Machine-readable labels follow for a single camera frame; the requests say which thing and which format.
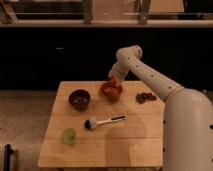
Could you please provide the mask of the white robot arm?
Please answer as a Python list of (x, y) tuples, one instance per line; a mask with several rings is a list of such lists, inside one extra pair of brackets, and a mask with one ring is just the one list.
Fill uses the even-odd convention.
[(143, 63), (142, 55), (138, 45), (120, 48), (109, 76), (121, 83), (131, 71), (165, 103), (163, 171), (213, 171), (213, 104)]

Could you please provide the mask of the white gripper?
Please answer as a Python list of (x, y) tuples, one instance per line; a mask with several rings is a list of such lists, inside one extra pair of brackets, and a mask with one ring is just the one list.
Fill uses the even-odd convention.
[(119, 62), (116, 62), (108, 73), (108, 77), (114, 77), (117, 81), (124, 81), (129, 70)]

